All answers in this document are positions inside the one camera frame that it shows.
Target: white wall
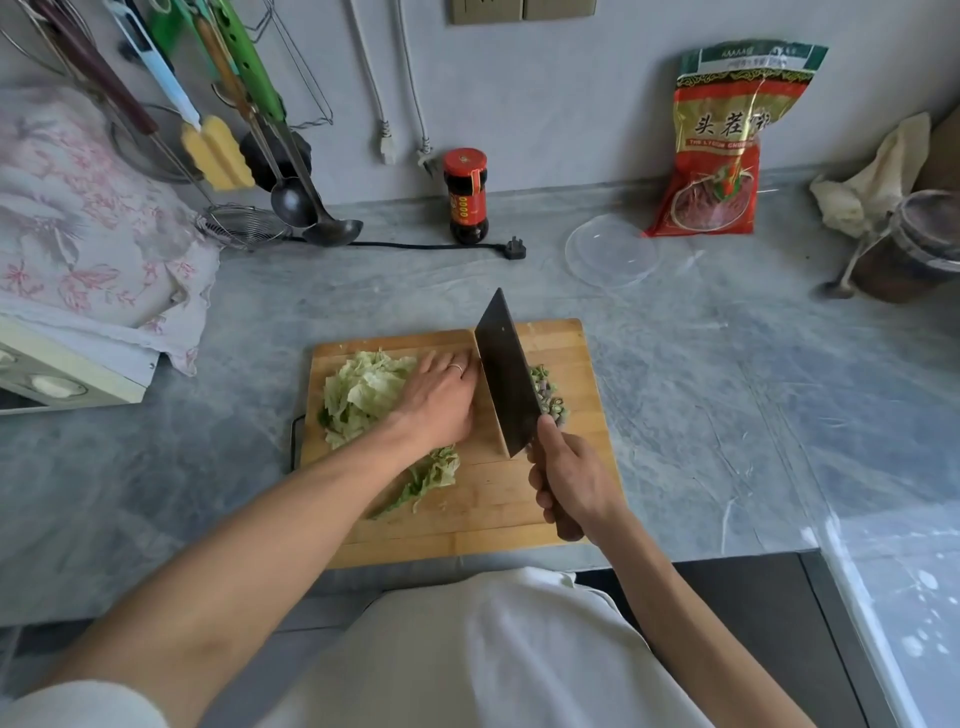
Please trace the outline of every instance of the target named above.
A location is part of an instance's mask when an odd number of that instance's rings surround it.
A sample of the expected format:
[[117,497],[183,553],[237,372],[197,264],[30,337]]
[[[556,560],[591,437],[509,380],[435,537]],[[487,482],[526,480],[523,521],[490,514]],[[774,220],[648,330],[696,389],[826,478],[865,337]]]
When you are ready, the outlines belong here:
[[[306,134],[317,186],[331,203],[432,194],[438,183],[413,162],[420,132],[394,0],[355,2],[403,164],[384,166],[375,152],[374,106],[346,0],[277,0],[333,107],[334,126]],[[465,27],[447,25],[447,0],[404,3],[433,144],[483,149],[491,190],[666,174],[677,58],[722,40],[775,36],[829,46],[804,97],[764,133],[768,168],[864,158],[904,116],[921,109],[939,116],[960,102],[956,0],[598,0],[592,18]],[[247,21],[261,13],[260,0],[235,4]],[[102,45],[112,46],[117,31],[97,0],[79,5]],[[0,80],[21,76],[26,63],[0,43]],[[194,69],[188,85],[204,88],[196,49],[183,50],[179,74]],[[292,120],[303,120],[311,107],[278,37],[267,35],[261,52]],[[157,100],[149,77],[124,65],[137,94]],[[240,123],[215,100],[198,105]]]

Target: black power cord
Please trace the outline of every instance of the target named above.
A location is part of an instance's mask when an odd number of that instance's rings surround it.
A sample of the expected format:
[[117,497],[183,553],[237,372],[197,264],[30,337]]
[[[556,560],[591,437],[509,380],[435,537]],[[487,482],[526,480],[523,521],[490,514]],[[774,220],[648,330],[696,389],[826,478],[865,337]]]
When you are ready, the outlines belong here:
[[[292,242],[306,242],[302,237],[291,235],[284,237],[284,240]],[[396,248],[402,251],[473,251],[477,248],[497,251],[507,260],[522,260],[527,256],[526,246],[516,235],[510,238],[507,243],[474,243],[473,245],[409,245],[407,243],[381,243],[375,241],[359,240],[349,244],[351,248]]]

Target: cleaver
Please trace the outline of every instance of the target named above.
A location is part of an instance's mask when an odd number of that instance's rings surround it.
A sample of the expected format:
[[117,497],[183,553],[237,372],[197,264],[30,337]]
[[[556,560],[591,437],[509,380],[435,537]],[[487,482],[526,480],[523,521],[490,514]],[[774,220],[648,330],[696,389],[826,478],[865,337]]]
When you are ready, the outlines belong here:
[[[502,288],[496,289],[473,335],[490,387],[496,419],[500,423],[507,452],[513,457],[536,439],[540,403]],[[549,490],[546,473],[543,476],[544,485]],[[566,514],[556,498],[553,513],[560,538],[579,541],[584,537],[580,524]]]

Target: cloth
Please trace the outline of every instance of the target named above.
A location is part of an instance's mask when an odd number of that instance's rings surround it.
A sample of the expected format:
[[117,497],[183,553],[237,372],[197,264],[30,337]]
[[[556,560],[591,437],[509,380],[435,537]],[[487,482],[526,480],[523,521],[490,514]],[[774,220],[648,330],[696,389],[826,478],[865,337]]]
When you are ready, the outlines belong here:
[[[520,569],[378,599],[259,728],[710,723],[610,598]],[[0,728],[166,728],[143,697],[73,683],[28,695]]]
[[913,191],[930,151],[930,115],[918,113],[900,122],[876,150],[874,160],[846,182],[817,178],[810,191],[824,225],[859,238]]
[[132,169],[68,87],[0,90],[0,312],[136,344],[185,374],[219,246],[169,184]]

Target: forearm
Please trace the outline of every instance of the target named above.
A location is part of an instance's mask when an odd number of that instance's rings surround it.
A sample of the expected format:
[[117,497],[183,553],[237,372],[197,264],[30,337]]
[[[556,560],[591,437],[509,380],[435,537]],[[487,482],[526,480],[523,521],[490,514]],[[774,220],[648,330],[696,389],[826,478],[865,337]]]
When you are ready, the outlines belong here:
[[690,589],[626,508],[595,529],[643,634],[718,728],[813,728],[803,711]]
[[291,474],[125,596],[47,683],[123,683],[171,726],[195,725],[376,494],[417,457],[402,423],[389,420]]

